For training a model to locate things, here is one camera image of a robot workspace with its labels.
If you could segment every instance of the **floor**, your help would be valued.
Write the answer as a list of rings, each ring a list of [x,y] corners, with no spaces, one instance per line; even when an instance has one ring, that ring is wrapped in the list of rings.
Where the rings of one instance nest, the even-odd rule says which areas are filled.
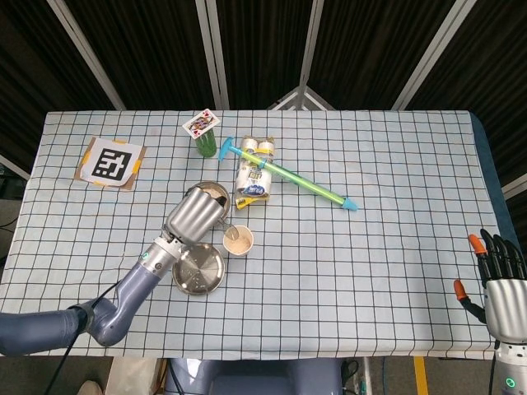
[[[0,200],[0,225],[8,223],[20,210],[17,201]],[[8,227],[14,230],[15,224]],[[0,231],[0,257],[8,253],[12,233]],[[26,395],[42,393],[59,362],[58,357],[0,357],[0,393]],[[111,358],[69,357],[52,393],[75,395],[85,380],[105,385],[110,372]],[[440,360],[426,358],[428,393],[430,395],[461,395],[487,393],[489,361]],[[413,358],[388,357],[385,362],[388,395],[417,395]],[[382,358],[371,359],[372,394],[383,393]]]

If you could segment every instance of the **blue nozzle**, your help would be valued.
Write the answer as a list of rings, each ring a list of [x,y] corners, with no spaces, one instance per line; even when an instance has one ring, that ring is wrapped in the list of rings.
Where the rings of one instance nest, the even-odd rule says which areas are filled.
[[[345,208],[351,211],[357,211],[359,209],[359,207],[357,207],[357,204],[352,202],[352,200],[349,197],[346,197],[346,199],[344,200],[342,208]]]
[[[217,159],[219,161],[222,161],[223,158],[225,158],[225,155],[227,155],[227,152],[231,150],[232,147],[232,137],[228,137],[225,142],[222,144],[222,148],[220,148],[220,153],[217,156]]]

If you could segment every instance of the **paper cup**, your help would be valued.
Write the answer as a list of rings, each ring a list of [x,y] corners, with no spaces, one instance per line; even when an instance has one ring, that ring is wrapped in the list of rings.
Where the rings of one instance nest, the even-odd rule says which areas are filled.
[[[238,230],[238,239],[231,240],[226,235],[223,235],[223,247],[238,257],[246,255],[253,247],[254,236],[253,232],[247,226],[236,225]]]

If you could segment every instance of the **table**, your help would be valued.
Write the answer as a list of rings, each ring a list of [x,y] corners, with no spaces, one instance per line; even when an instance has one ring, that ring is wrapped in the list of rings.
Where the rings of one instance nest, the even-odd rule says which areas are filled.
[[[217,180],[233,190],[234,156],[203,159],[181,127],[196,113],[48,114],[0,285],[1,311],[65,309],[94,298],[159,235],[187,188]],[[216,114],[218,143],[274,137],[277,163],[364,208],[345,211],[275,178],[267,205],[233,210],[232,221],[247,225],[255,243],[247,257],[226,259],[217,290],[188,296],[166,276],[119,344],[105,349],[84,334],[73,354],[492,356],[486,327],[452,288],[459,277],[481,302],[466,236],[482,226],[498,232],[469,113]],[[92,136],[147,147],[132,192],[72,179]],[[495,183],[493,165],[482,165]],[[227,257],[221,240],[220,230],[205,239]]]

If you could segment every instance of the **white grid tablecloth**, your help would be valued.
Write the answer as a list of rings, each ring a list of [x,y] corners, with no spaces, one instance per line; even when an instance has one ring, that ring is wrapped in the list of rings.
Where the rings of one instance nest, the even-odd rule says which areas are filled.
[[[0,285],[0,309],[65,309],[122,278],[201,180],[233,190],[234,155],[203,159],[181,125],[193,112],[51,113]],[[480,301],[468,233],[497,232],[467,112],[217,111],[225,137],[274,137],[276,162],[349,196],[345,211],[275,178],[267,205],[232,210],[254,232],[228,256],[210,295],[167,275],[129,334],[72,353],[204,359],[492,355],[485,326],[461,308],[461,278]],[[147,147],[133,191],[73,180],[92,136]],[[51,351],[62,354],[63,351]]]

